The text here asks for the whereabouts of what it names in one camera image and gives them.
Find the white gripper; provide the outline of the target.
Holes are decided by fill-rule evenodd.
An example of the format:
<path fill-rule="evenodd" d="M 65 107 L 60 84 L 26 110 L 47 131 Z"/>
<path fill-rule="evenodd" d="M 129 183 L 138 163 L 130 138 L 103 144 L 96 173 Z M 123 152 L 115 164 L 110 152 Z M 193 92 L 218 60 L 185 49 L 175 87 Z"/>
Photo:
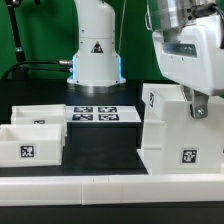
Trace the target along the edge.
<path fill-rule="evenodd" d="M 159 32 L 153 33 L 153 44 L 161 74 L 181 84 L 190 112 L 195 119 L 208 116 L 209 96 L 224 95 L 224 49 L 220 48 L 223 35 L 220 21 L 205 22 L 185 27 L 178 47 L 181 53 L 165 49 Z"/>

